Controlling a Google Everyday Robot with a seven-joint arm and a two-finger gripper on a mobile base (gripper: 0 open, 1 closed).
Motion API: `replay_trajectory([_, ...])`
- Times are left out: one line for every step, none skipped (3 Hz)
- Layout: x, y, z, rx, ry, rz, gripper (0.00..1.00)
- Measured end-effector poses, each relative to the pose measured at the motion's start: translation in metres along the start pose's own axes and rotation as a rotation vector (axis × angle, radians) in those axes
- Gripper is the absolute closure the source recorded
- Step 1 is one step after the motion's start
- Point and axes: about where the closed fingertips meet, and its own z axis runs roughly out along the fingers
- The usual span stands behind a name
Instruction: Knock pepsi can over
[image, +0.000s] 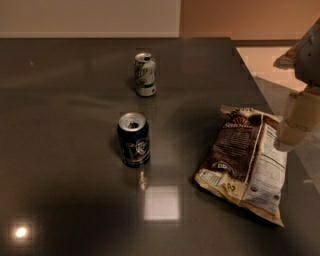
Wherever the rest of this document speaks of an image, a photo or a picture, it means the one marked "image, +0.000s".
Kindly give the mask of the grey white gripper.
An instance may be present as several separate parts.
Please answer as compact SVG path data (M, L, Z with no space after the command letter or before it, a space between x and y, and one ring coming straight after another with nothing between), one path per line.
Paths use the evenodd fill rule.
M276 149L282 152L293 150L319 127L320 18L298 44L295 77L311 86L289 95L283 120L276 132Z

